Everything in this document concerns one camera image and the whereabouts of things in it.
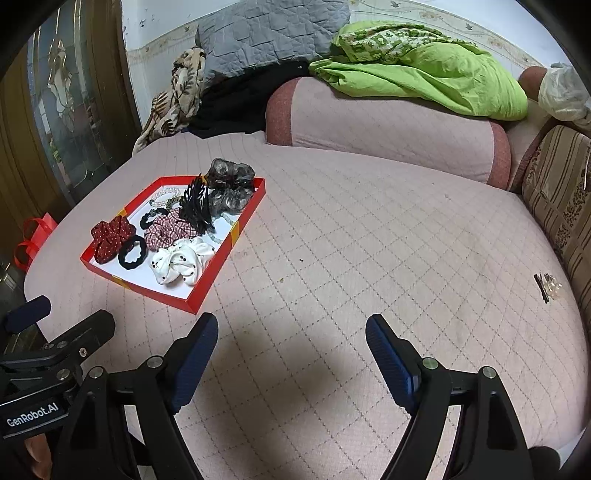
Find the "person left hand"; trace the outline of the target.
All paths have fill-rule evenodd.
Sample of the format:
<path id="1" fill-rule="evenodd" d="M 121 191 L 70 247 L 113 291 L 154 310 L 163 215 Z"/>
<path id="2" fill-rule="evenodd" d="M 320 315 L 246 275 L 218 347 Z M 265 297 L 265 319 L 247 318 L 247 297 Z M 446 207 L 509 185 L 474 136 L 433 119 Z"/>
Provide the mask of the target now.
<path id="1" fill-rule="evenodd" d="M 52 457 L 45 434 L 30 437 L 24 441 L 25 448 L 32 458 L 32 473 L 39 479 L 49 480 L 52 469 Z"/>

